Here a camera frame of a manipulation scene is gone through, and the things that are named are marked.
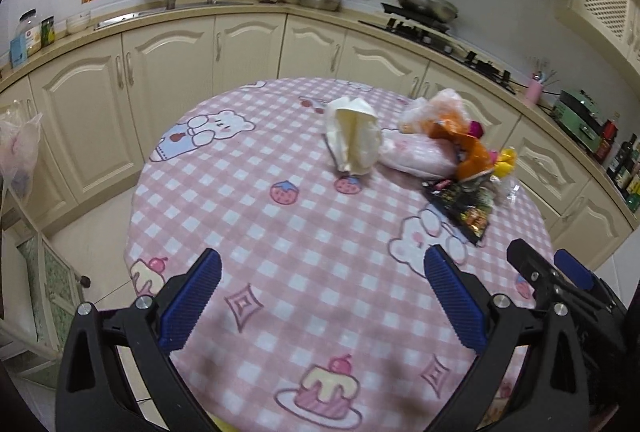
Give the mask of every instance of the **pink bag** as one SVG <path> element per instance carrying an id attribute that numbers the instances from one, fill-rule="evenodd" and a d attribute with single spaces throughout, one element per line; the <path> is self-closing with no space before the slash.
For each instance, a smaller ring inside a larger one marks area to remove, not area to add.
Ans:
<path id="1" fill-rule="evenodd" d="M 451 141 L 425 134 L 383 130 L 380 162 L 421 179 L 447 179 L 456 175 L 458 153 Z"/>

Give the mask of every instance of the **cream cabinet door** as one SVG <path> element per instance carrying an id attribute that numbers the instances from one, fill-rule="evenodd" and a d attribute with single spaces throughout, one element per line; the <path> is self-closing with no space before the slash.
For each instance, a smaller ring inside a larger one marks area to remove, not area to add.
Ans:
<path id="1" fill-rule="evenodd" d="M 517 110 L 468 79 L 436 63 L 431 63 L 427 69 L 424 85 L 427 90 L 424 95 L 428 99 L 446 88 L 457 91 L 468 115 L 484 128 L 482 143 L 489 149 L 501 149 L 520 118 Z"/>
<path id="2" fill-rule="evenodd" d="M 279 78 L 335 78 L 347 30 L 289 15 Z"/>
<path id="3" fill-rule="evenodd" d="M 29 116 L 37 114 L 28 77 L 15 82 L 0 94 L 0 110 L 4 112 L 5 107 L 16 100 L 23 103 Z M 26 206 L 27 212 L 38 227 L 43 229 L 77 205 L 53 158 L 44 131 L 41 130 L 38 161 L 33 171 L 33 190 Z"/>
<path id="4" fill-rule="evenodd" d="M 631 232 L 631 226 L 616 204 L 591 180 L 550 234 L 554 249 L 566 249 L 591 271 L 596 271 Z"/>
<path id="5" fill-rule="evenodd" d="M 542 220 L 545 221 L 545 227 L 547 231 L 551 231 L 551 228 L 554 227 L 554 224 L 560 219 L 560 214 L 556 212 L 551 206 L 549 206 L 545 201 L 540 199 L 539 195 L 536 194 L 533 190 L 531 190 L 526 184 L 521 183 L 520 186 L 524 190 L 524 192 L 529 196 L 529 199 L 533 201 L 533 203 L 540 210 L 540 215 L 542 216 Z"/>
<path id="6" fill-rule="evenodd" d="M 148 157 L 162 134 L 213 96 L 214 18 L 190 18 L 122 35 L 131 112 Z"/>
<path id="7" fill-rule="evenodd" d="M 518 123 L 506 146 L 518 153 L 518 179 L 561 215 L 589 180 L 581 164 L 528 119 Z"/>
<path id="8" fill-rule="evenodd" d="M 79 203 L 140 171 L 120 36 L 60 56 L 30 79 L 47 141 Z"/>
<path id="9" fill-rule="evenodd" d="M 349 31 L 337 78 L 413 97 L 422 85 L 427 65 L 429 60 L 408 50 Z"/>
<path id="10" fill-rule="evenodd" d="M 216 18 L 213 89 L 219 94 L 259 79 L 278 77 L 285 15 Z"/>

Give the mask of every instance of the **round table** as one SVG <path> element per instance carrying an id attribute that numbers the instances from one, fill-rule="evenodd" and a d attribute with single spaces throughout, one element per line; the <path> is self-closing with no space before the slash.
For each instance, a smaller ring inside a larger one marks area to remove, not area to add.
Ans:
<path id="1" fill-rule="evenodd" d="M 408 101 L 335 79 L 242 86 L 167 131 L 136 189 L 126 262 L 137 293 L 158 293 L 206 247 L 222 257 L 220 285 L 172 360 L 201 405 L 244 432 L 423 430 L 474 358 L 423 276 L 425 250 L 443 245 L 491 293 L 529 307 L 506 248 L 524 238 L 552 259 L 522 189 L 475 247 L 419 179 L 383 165 L 336 173 L 323 112 L 345 95 L 364 98 L 383 129 Z"/>

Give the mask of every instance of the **glass jar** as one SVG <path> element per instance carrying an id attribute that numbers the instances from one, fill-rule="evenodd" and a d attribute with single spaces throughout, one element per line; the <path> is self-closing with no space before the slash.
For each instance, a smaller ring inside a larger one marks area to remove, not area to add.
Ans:
<path id="1" fill-rule="evenodd" d="M 26 39 L 27 56 L 33 56 L 42 49 L 42 33 L 40 27 L 40 19 L 36 14 L 36 10 L 27 11 L 20 17 L 20 23 L 15 30 L 16 38 L 24 34 Z"/>

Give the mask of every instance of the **tiled floor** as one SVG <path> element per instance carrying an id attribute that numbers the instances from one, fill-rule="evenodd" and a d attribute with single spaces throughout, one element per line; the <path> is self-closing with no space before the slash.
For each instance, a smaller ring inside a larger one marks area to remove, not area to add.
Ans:
<path id="1" fill-rule="evenodd" d="M 134 189 L 93 209 L 51 238 L 52 245 L 81 274 L 91 279 L 84 298 L 98 309 L 129 306 L 136 298 L 124 263 Z M 166 428 L 128 348 L 118 348 L 129 385 L 145 418 Z M 223 432 L 237 432 L 215 420 Z"/>

